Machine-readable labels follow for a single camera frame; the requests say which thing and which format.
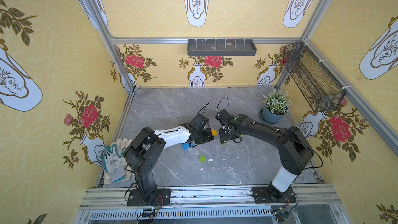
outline white flowers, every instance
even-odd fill
[[[288,92],[274,89],[272,92],[269,92],[268,95],[263,95],[264,100],[262,103],[264,103],[273,114],[284,115],[289,112],[287,107],[292,105],[292,101],[287,98],[288,95]]]

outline gray flower pot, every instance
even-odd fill
[[[281,120],[281,118],[283,118],[284,115],[276,115],[273,114],[272,112],[270,112],[268,110],[268,108],[264,105],[264,108],[260,110],[259,112],[259,116],[260,116],[260,120],[262,120],[263,122],[266,122],[268,124],[275,124],[278,121]]]

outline cable tie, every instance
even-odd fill
[[[353,87],[353,86],[351,85],[351,86],[341,87],[341,90],[346,89],[347,87]]]

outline wire mesh basket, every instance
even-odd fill
[[[283,64],[314,112],[339,106],[346,91],[304,43],[285,46],[283,55]]]

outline potted plant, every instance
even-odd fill
[[[274,89],[268,95],[264,95],[264,108],[260,110],[260,119],[268,124],[275,124],[287,112],[288,106],[292,105],[292,101],[287,98],[289,94],[281,90]]]

